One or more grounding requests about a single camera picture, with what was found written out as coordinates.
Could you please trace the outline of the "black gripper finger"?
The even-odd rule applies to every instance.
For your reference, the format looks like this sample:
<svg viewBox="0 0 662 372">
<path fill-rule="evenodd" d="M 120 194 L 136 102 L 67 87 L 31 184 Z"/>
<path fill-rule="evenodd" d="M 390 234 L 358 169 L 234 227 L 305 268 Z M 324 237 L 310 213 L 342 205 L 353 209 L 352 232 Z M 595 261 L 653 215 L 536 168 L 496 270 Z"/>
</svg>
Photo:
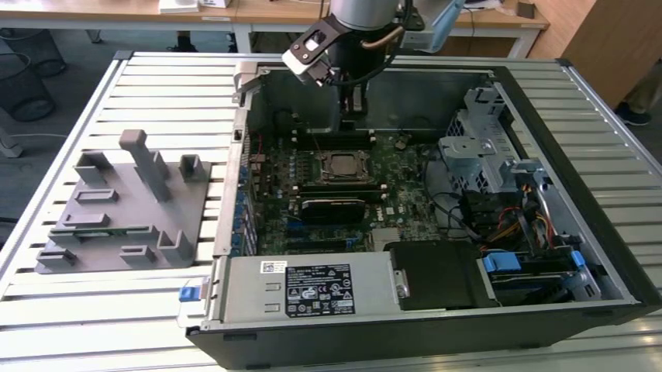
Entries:
<svg viewBox="0 0 662 372">
<path fill-rule="evenodd" d="M 338 88 L 340 122 L 338 129 L 349 131 L 366 117 L 368 103 L 365 97 L 366 87 L 352 86 Z"/>
</svg>

